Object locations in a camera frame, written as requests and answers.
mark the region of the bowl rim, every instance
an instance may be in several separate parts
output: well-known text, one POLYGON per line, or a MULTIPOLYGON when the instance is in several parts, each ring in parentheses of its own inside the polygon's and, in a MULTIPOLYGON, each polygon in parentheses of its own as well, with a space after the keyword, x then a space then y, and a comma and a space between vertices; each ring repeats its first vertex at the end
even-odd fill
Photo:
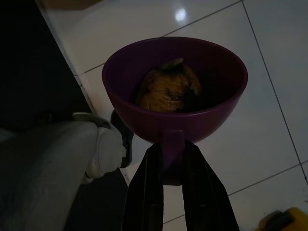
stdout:
POLYGON ((246 69, 246 66, 244 65, 244 63, 242 62, 242 60, 233 52, 231 52, 230 50, 215 44, 213 42, 209 42, 206 40, 202 40, 202 39, 196 39, 196 38, 189 38, 189 37, 159 37, 159 38, 149 38, 149 39, 145 39, 145 40, 141 40, 138 42, 134 42, 131 43, 121 49, 119 49, 118 51, 116 51, 113 55, 111 55, 108 60, 105 62, 103 69, 102 69, 102 80, 103 80, 103 84, 105 86, 106 92, 107 94, 112 94, 112 97, 115 98, 117 101, 121 102, 121 104, 123 104, 126 107, 132 108, 134 110, 136 110, 138 113, 142 113, 142 114, 148 114, 150 116, 166 116, 166 117, 188 117, 188 116, 196 116, 196 115, 200 115, 200 114, 205 114, 205 113, 210 113, 210 112, 214 112, 216 110, 218 110, 219 108, 223 107, 226 104, 230 104, 232 103, 234 100, 236 100, 236 98, 240 97, 241 94, 243 93, 243 91, 246 88, 246 85, 248 83, 248 72, 246 69), (141 107, 138 107, 137 105, 130 103, 128 101, 123 100, 121 97, 118 96, 118 94, 116 94, 112 88, 110 87, 109 83, 108 83, 108 79, 107 79, 107 70, 109 69, 110 65, 112 64, 112 60, 113 57, 120 51, 123 51, 125 49, 130 48, 131 46, 136 46, 142 43, 147 43, 147 42, 151 42, 151 41, 155 41, 155 40, 168 40, 168 39, 181 39, 181 40, 190 40, 190 41, 197 41, 197 42, 201 42, 201 43, 205 43, 207 45, 210 46, 215 46, 219 49, 222 49, 224 52, 229 53, 231 56, 233 56, 237 62, 240 64, 241 69, 243 71, 243 80, 241 82, 240 87, 236 90, 236 92, 227 100, 225 100, 222 103, 219 103, 213 107, 204 109, 204 110, 199 110, 199 111, 195 111, 195 112, 180 112, 180 113, 163 113, 163 112, 155 112, 155 111, 150 111, 150 110, 146 110, 143 109, 141 107))

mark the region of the purple bowl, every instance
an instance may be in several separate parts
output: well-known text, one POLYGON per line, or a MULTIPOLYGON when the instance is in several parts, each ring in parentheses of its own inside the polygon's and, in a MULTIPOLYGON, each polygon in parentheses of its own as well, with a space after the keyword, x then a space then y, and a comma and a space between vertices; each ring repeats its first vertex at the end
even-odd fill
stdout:
POLYGON ((246 67, 234 53, 212 42, 183 37, 130 44, 108 59, 102 77, 115 111, 135 134, 149 142, 162 142, 166 133, 181 133, 180 137, 191 142, 206 138, 228 118, 248 81, 246 67), (175 58, 183 58, 199 78, 206 79, 217 105, 192 113, 158 113, 130 102, 149 70, 175 58))

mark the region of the yellow object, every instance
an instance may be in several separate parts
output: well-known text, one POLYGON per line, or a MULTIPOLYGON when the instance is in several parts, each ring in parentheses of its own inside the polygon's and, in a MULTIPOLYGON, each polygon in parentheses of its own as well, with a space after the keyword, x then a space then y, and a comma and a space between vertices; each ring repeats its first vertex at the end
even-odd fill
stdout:
POLYGON ((256 231, 308 231, 308 215, 295 207, 284 213, 275 211, 259 222, 256 231))

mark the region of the white tile floor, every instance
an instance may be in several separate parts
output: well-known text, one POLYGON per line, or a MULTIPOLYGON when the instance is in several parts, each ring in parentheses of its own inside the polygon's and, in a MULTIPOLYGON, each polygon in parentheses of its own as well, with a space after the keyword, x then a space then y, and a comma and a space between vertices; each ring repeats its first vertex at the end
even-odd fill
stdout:
MULTIPOLYGON (((106 119, 113 107, 102 64, 129 43, 167 34, 209 40, 237 54, 249 73, 247 88, 224 125, 197 145, 230 194, 242 230, 254 230, 277 209, 308 212, 301 168, 306 162, 308 175, 306 0, 103 0, 70 11, 55 9, 52 0, 44 4, 72 71, 106 119)), ((149 146, 134 138, 129 179, 149 146)), ((164 230, 186 230, 185 218, 177 218, 184 214, 181 188, 166 186, 164 196, 164 230)))

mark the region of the bowl handle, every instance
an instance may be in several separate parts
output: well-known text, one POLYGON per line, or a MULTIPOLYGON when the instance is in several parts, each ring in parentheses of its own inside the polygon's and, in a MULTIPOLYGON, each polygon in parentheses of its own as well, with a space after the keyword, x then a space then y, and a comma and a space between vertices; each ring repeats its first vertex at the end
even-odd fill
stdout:
POLYGON ((180 170, 185 148, 183 130, 164 130, 162 159, 165 185, 181 185, 180 170))

